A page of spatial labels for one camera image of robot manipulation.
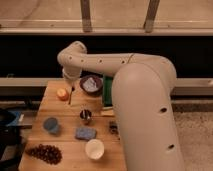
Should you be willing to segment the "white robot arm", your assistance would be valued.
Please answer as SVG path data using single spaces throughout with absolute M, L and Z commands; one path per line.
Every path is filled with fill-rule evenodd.
M 170 94 L 176 70 L 170 60 L 140 53 L 89 54 L 75 41 L 59 52 L 63 77 L 83 70 L 113 78 L 111 97 L 127 171 L 185 171 Z

